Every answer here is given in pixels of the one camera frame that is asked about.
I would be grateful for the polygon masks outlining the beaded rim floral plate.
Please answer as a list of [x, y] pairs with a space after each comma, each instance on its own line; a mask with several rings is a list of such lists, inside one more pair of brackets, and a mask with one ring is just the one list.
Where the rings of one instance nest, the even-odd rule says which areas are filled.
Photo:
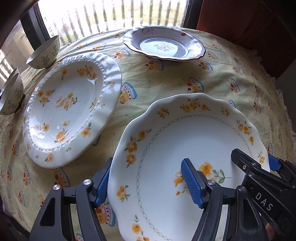
[[66, 57], [33, 91], [23, 143], [38, 166], [59, 168], [77, 159], [107, 125], [119, 100], [122, 75], [102, 53]]

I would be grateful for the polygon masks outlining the black window frame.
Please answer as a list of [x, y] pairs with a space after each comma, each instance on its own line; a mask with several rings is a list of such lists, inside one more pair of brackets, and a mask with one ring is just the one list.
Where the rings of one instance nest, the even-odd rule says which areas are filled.
[[[188, 1], [187, 11], [181, 27], [195, 29], [200, 16], [202, 1]], [[50, 39], [38, 2], [21, 18], [21, 24], [33, 48], [37, 48], [46, 40]]]

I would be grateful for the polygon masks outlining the balcony railing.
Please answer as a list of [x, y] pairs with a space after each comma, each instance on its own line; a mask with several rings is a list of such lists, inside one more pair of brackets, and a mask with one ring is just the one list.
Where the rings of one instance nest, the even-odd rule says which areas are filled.
[[189, 2], [179, 1], [39, 1], [51, 37], [62, 45], [82, 37], [147, 25], [180, 27]]

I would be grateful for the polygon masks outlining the red trimmed white plate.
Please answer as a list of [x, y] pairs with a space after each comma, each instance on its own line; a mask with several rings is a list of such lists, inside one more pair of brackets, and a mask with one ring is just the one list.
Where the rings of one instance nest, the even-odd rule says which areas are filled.
[[197, 60], [206, 53], [204, 45], [196, 37], [178, 28], [166, 26], [132, 29], [125, 33], [123, 43], [132, 51], [161, 60]]

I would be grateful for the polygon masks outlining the leaf pattern bowl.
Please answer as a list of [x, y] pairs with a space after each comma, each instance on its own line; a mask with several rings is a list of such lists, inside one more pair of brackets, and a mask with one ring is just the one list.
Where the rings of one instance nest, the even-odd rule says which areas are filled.
[[16, 73], [1, 94], [1, 115], [10, 115], [16, 111], [23, 97], [23, 82]]
[[59, 35], [55, 35], [40, 47], [27, 59], [26, 64], [34, 69], [43, 69], [51, 66], [57, 59], [60, 50]]
[[4, 83], [4, 85], [3, 85], [2, 89], [1, 89], [1, 94], [4, 92], [6, 86], [9, 84], [9, 82], [12, 80], [12, 78], [13, 78], [17, 73], [19, 73], [19, 70], [18, 70], [18, 68], [16, 67], [16, 68], [12, 71], [12, 73], [10, 74], [10, 76], [8, 77], [8, 79], [6, 80], [6, 82]]

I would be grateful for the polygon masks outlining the yellow patterned tablecloth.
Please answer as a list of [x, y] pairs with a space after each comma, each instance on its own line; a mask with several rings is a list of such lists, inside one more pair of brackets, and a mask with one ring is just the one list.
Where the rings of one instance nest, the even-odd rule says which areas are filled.
[[126, 125], [155, 100], [181, 93], [204, 92], [229, 101], [256, 126], [269, 153], [293, 161], [295, 134], [280, 89], [255, 54], [217, 36], [192, 30], [206, 54], [185, 63], [149, 60], [131, 52], [122, 42], [123, 32], [100, 33], [70, 42], [58, 60], [93, 50], [116, 59], [123, 75], [119, 103], [106, 129], [76, 161], [55, 169], [36, 167], [25, 151], [22, 124], [30, 94], [47, 70], [21, 72], [26, 97], [20, 109], [1, 118], [1, 198], [3, 213], [24, 237], [46, 194], [58, 183], [76, 185], [92, 175], [114, 153]]

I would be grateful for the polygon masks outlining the red curtain right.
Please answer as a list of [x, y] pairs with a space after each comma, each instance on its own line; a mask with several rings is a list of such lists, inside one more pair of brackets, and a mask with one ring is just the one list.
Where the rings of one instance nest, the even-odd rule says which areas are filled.
[[214, 34], [262, 58], [278, 78], [295, 60], [295, 33], [270, 1], [203, 1], [197, 30]]

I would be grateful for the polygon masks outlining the scalloped yellow flower plate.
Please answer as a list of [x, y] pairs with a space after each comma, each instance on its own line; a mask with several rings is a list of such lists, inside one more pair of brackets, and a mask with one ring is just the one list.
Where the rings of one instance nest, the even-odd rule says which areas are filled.
[[109, 172], [122, 238], [191, 240], [206, 205], [243, 181], [234, 149], [269, 171], [258, 130], [229, 102], [191, 93], [151, 104], [125, 128]]

